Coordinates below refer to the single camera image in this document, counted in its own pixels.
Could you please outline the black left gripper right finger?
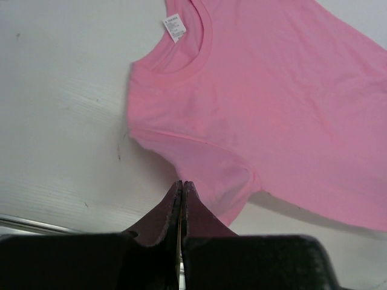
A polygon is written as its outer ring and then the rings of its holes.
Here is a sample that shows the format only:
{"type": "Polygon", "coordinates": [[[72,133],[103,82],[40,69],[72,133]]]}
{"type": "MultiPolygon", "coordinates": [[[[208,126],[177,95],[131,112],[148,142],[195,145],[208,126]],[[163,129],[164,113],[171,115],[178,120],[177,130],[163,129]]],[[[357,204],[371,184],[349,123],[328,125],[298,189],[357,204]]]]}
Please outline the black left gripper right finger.
{"type": "Polygon", "coordinates": [[[186,289],[340,289],[327,252],[306,235],[239,236],[200,201],[181,195],[186,289]]]}

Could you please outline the pink t-shirt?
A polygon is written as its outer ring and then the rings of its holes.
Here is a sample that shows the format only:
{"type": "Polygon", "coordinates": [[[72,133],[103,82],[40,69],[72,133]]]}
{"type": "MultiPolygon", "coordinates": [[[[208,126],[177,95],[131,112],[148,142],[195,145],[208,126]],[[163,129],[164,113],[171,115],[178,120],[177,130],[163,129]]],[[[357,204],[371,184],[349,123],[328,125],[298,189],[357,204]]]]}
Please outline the pink t-shirt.
{"type": "Polygon", "coordinates": [[[167,1],[129,133],[231,224],[265,191],[386,230],[386,50],[316,1],[167,1]]]}

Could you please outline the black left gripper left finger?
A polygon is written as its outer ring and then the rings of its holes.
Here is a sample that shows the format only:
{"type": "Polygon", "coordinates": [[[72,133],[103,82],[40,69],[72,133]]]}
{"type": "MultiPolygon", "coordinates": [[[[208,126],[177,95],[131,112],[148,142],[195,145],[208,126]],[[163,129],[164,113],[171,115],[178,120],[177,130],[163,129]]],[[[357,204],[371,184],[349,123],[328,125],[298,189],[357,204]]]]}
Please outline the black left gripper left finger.
{"type": "Polygon", "coordinates": [[[178,289],[181,182],[124,231],[8,235],[2,289],[178,289]]]}

